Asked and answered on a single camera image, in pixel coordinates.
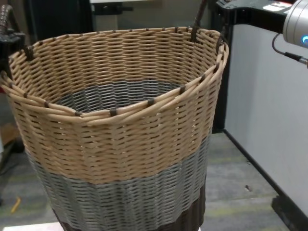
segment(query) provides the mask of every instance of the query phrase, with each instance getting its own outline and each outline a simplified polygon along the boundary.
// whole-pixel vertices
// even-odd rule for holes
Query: woven basket
[[[153,28],[64,35],[9,58],[1,84],[66,231],[197,231],[226,44]]]

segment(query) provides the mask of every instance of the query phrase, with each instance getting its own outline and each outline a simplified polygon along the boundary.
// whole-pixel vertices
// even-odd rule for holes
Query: basket rim
[[[150,29],[135,29],[135,30],[117,30],[118,32],[144,32],[144,31],[165,31],[165,30],[178,30],[186,29],[191,31],[191,27],[170,27],[170,28],[150,28]],[[215,30],[200,29],[206,32],[215,32]],[[116,33],[117,31],[103,31],[103,32],[90,32],[85,34],[73,34],[73,35],[62,35],[56,38],[48,38],[43,41],[36,42],[33,47],[40,46],[44,42],[55,41],[55,39],[65,38],[67,36],[91,36],[101,33]],[[20,51],[10,56],[9,64],[15,62],[16,56],[20,55]],[[5,72],[1,73],[0,87],[2,87],[7,95],[14,100],[23,103],[23,106],[29,110],[36,111],[39,113],[45,113],[49,118],[55,119],[59,122],[71,122],[71,123],[86,123],[87,125],[98,125],[98,124],[114,124],[114,123],[127,123],[131,120],[138,119],[146,116],[153,110],[163,110],[167,107],[176,104],[179,101],[196,94],[201,89],[204,89],[208,84],[215,81],[226,66],[229,56],[229,47],[226,43],[223,43],[218,50],[216,64],[208,68],[203,75],[195,78],[194,80],[182,85],[179,88],[173,89],[162,95],[154,98],[154,103],[149,104],[148,100],[144,100],[138,103],[134,103],[125,107],[116,108],[115,111],[110,109],[103,109],[99,111],[81,113],[70,107],[62,106],[56,103],[50,103],[47,100],[29,95],[23,89],[14,84]]]

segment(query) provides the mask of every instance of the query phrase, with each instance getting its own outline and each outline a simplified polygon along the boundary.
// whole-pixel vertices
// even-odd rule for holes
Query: gray carpet
[[[13,120],[0,94],[0,125]],[[55,222],[44,191],[25,154],[13,154],[0,176],[0,230],[6,226]],[[224,134],[211,138],[202,231],[287,231],[271,208],[277,194]],[[16,198],[21,204],[15,213]]]

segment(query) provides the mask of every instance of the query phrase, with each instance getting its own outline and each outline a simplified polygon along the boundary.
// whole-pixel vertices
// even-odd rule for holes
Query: dark brown wicker band
[[[205,185],[200,189],[200,196],[189,209],[183,211],[179,218],[170,224],[163,225],[157,230],[153,231],[198,231],[203,224],[205,212]],[[69,224],[61,222],[59,220],[64,231],[83,231],[80,229],[74,229]]]

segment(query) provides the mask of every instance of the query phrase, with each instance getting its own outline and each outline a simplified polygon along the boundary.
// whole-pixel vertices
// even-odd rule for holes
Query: white wall
[[[227,131],[308,215],[308,69],[271,48],[275,33],[234,28]],[[277,48],[308,57],[308,49]]]

